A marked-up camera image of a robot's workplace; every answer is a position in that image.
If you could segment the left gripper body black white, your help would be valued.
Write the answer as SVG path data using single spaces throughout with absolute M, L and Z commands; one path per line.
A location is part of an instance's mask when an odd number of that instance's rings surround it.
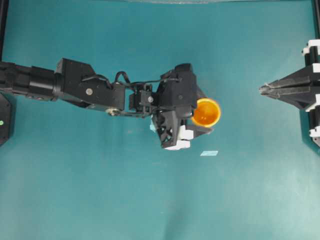
M 179 64 L 161 75 L 155 97 L 152 123 L 161 147 L 169 151 L 189 148 L 197 132 L 195 125 L 188 124 L 197 107 L 197 77 L 192 65 Z

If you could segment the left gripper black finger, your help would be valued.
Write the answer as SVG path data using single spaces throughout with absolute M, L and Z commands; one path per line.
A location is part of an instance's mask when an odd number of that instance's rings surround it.
M 201 90 L 201 88 L 198 85 L 196 85 L 196 106 L 198 106 L 198 100 L 206 98 L 207 96 L 205 95 L 205 93 Z
M 193 131 L 193 138 L 197 138 L 202 135 L 209 135 L 213 132 L 213 129 L 211 127 L 204 127 L 194 124 L 187 124 L 186 130 Z

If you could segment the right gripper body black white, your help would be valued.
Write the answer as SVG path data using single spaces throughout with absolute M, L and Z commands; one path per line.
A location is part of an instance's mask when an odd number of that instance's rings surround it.
M 309 136 L 311 140 L 320 146 L 320 40 L 312 39 L 302 50 L 305 60 L 305 69 L 310 78 L 310 103 L 304 109 L 308 113 Z

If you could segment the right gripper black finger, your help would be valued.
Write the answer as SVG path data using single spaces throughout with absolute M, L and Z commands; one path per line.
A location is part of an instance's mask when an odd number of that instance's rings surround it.
M 320 66 L 309 65 L 281 79 L 266 83 L 259 88 L 260 93 L 268 93 L 270 90 L 305 87 L 320 80 Z
M 262 96 L 279 100 L 297 107 L 300 110 L 306 110 L 316 103 L 316 94 L 320 93 L 319 86 L 300 86 L 278 88 L 270 90 L 267 93 L 260 93 Z

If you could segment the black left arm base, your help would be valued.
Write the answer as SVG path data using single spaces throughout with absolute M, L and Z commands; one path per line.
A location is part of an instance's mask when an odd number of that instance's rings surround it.
M 13 95 L 0 93 L 0 146 L 15 133 L 17 100 Z

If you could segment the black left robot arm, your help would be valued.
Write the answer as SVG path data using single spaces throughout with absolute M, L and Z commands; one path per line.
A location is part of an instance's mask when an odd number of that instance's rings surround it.
M 189 148 L 191 141 L 210 134 L 212 128 L 191 123 L 198 101 L 205 97 L 192 65 L 177 65 L 155 81 L 130 81 L 124 71 L 114 81 L 97 74 L 91 65 L 63 58 L 56 70 L 0 64 L 2 92 L 40 101 L 62 100 L 84 109 L 114 117 L 150 117 L 161 147 Z

